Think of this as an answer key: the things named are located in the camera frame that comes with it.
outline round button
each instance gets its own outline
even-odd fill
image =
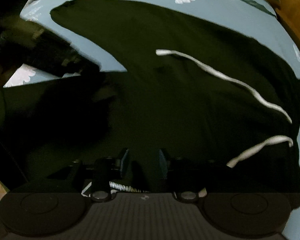
[[[51,193],[32,193],[21,201],[24,211],[32,214],[50,212],[58,205],[58,198]]]
[[[241,193],[231,198],[231,206],[242,214],[256,215],[266,210],[268,202],[260,195]]]
[[[196,193],[191,191],[182,192],[181,197],[186,200],[192,200],[196,198]]]
[[[97,200],[106,200],[107,198],[109,198],[109,194],[105,191],[96,191],[92,194],[92,197],[94,199],[97,199]]]

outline white string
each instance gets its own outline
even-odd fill
[[[292,147],[294,145],[292,139],[287,136],[283,136],[283,135],[273,136],[273,137],[270,137],[269,139],[263,141],[262,143],[259,143],[255,146],[249,148],[248,150],[245,150],[239,156],[237,156],[236,158],[233,158],[231,161],[229,161],[227,163],[227,166],[230,168],[233,168],[238,162],[243,161],[243,160],[255,155],[263,147],[282,143],[282,142],[289,142],[289,147]]]
[[[204,188],[204,189],[199,191],[198,196],[199,197],[205,197],[207,194],[208,194],[207,190],[206,190],[206,188]]]
[[[252,95],[261,103],[263,104],[264,106],[268,107],[268,108],[271,108],[271,109],[274,109],[274,110],[277,110],[279,112],[282,112],[287,120],[292,123],[292,120],[290,118],[290,116],[287,114],[287,112],[282,109],[282,107],[276,105],[276,104],[273,104],[273,103],[270,103],[268,101],[266,101],[258,92],[257,90],[255,90],[254,88],[252,88],[251,86],[247,85],[246,83],[240,81],[240,80],[237,80],[237,79],[234,79],[234,78],[231,78],[231,77],[228,77],[226,76],[225,74],[213,69],[212,67],[200,62],[199,60],[187,55],[187,54],[184,54],[184,53],[181,53],[181,52],[178,52],[178,51],[175,51],[175,50],[165,50],[165,49],[157,49],[156,50],[156,54],[158,56],[165,56],[165,55],[171,55],[171,54],[176,54],[176,55],[179,55],[179,56],[182,56],[182,57],[186,57],[192,61],[194,61],[202,70],[208,72],[209,74],[215,76],[215,77],[218,77],[218,78],[221,78],[223,80],[227,80],[227,81],[230,81],[230,82],[233,82],[233,83],[236,83],[238,85],[241,85],[243,87],[245,87],[246,89],[248,89]]]
[[[90,182],[84,189],[83,191],[81,192],[81,195],[84,196],[84,197],[90,197],[90,194],[87,196],[85,195],[85,192],[88,190],[88,188],[90,188],[92,185],[92,182]]]

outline ribbed black surface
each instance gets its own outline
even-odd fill
[[[4,240],[235,240],[213,228],[192,204],[171,194],[118,193],[108,203],[93,204],[85,218],[71,229],[50,237],[22,237],[10,233]],[[283,240],[280,235],[263,240]]]

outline metal screw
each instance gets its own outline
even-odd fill
[[[144,195],[144,196],[141,197],[141,199],[143,199],[143,200],[148,200],[148,199],[149,199],[149,196]]]
[[[196,194],[191,191],[186,191],[181,193],[181,197],[186,200],[193,200],[196,197]]]
[[[105,192],[105,191],[100,190],[100,191],[94,192],[92,194],[92,196],[95,199],[104,200],[104,199],[106,199],[109,196],[109,194],[107,192]]]

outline round black pad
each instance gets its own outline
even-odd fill
[[[67,229],[85,209],[80,193],[8,193],[0,201],[0,218],[13,233],[42,236]]]
[[[202,211],[219,230],[249,238],[280,232],[291,208],[279,193],[210,193],[204,198]]]

